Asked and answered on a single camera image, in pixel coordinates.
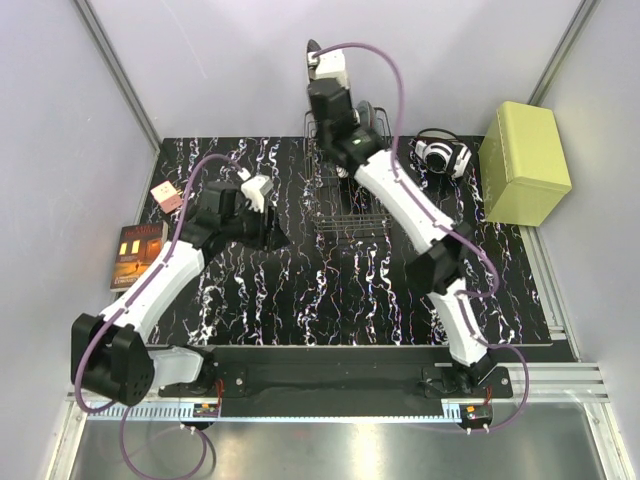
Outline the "light teal plate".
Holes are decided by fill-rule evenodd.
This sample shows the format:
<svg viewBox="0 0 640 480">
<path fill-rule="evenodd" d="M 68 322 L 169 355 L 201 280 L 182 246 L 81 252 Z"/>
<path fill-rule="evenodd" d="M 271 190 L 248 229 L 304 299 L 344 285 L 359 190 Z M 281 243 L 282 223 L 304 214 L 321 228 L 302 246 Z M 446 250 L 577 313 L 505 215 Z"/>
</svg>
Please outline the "light teal plate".
<svg viewBox="0 0 640 480">
<path fill-rule="evenodd" d="M 366 100 L 361 100 L 356 106 L 357 118 L 363 128 L 374 130 L 376 125 L 376 112 L 373 105 Z"/>
</svg>

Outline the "brown cream checkered plate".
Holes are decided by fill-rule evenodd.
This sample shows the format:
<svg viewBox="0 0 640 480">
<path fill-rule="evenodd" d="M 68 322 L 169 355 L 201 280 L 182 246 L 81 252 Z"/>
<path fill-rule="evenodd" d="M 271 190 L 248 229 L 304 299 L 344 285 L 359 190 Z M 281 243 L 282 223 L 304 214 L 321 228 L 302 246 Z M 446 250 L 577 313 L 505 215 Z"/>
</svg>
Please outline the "brown cream checkered plate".
<svg viewBox="0 0 640 480">
<path fill-rule="evenodd" d="M 314 39 L 309 39 L 306 45 L 306 67 L 308 82 L 311 83 L 316 79 L 316 70 L 320 62 L 318 52 L 322 47 Z"/>
</svg>

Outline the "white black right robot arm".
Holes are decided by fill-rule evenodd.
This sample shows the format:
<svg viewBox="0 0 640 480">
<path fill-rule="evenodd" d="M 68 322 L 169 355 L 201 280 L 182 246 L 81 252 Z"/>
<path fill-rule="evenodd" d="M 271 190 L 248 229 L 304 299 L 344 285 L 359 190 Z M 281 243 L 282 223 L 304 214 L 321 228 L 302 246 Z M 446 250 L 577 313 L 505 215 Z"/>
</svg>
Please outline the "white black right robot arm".
<svg viewBox="0 0 640 480">
<path fill-rule="evenodd" d="M 348 88 L 336 79 L 307 86 L 315 143 L 325 161 L 344 169 L 391 214 L 417 256 L 405 268 L 436 308 L 448 339 L 451 368 L 445 390 L 476 396 L 490 383 L 496 363 L 470 305 L 464 259 L 473 248 L 472 229 L 438 210 L 397 162 L 371 127 L 355 116 Z"/>
</svg>

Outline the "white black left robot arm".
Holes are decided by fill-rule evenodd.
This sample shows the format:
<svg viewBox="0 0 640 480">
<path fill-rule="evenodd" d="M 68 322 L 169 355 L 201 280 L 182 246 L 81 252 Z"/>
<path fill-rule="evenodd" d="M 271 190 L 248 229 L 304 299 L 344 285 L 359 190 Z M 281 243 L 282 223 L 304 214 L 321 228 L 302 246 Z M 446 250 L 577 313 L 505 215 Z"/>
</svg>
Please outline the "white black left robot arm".
<svg viewBox="0 0 640 480">
<path fill-rule="evenodd" d="M 258 251 L 288 246 L 269 196 L 273 182 L 255 175 L 241 185 L 213 181 L 183 211 L 176 238 L 118 300 L 99 315 L 80 315 L 71 329 L 74 392 L 135 406 L 153 389 L 182 384 L 196 396 L 215 386 L 211 354 L 195 347 L 148 348 L 146 340 L 180 292 L 228 244 Z"/>
</svg>

